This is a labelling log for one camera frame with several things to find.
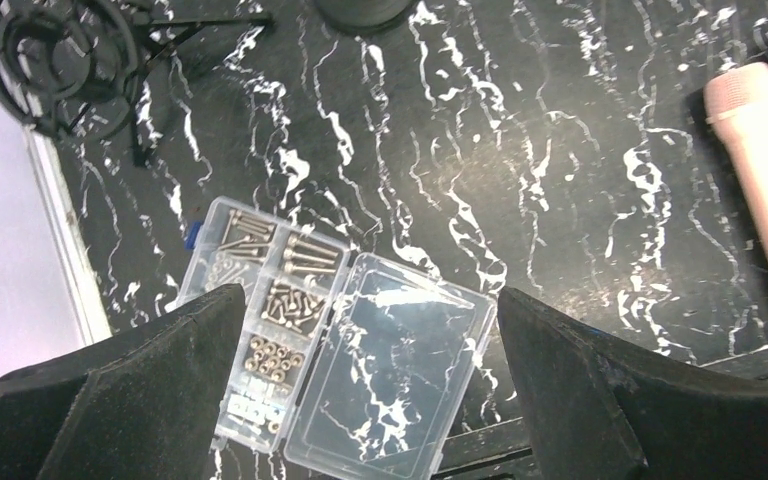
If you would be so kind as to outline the black tripod shock mount stand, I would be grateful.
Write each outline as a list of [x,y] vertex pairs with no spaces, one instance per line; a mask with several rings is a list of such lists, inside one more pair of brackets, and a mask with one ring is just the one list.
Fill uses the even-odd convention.
[[158,65],[208,27],[271,27],[269,12],[163,18],[151,1],[0,1],[0,103],[55,141],[104,142],[125,130],[145,167],[138,103]]

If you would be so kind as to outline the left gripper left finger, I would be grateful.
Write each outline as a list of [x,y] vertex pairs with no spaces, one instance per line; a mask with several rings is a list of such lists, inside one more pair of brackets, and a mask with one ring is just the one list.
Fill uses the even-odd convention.
[[0,479],[198,479],[246,312],[218,287],[0,377]]

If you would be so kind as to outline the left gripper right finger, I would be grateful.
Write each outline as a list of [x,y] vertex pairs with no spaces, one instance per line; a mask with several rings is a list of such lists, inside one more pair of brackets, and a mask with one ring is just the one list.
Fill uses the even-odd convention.
[[768,380],[685,364],[512,287],[498,327],[546,479],[768,479]]

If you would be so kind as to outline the black round base clip stand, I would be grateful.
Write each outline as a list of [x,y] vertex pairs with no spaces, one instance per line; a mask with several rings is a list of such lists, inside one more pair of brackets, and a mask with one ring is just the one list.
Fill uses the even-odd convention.
[[367,30],[383,27],[414,5],[411,0],[315,0],[313,5],[334,27]]

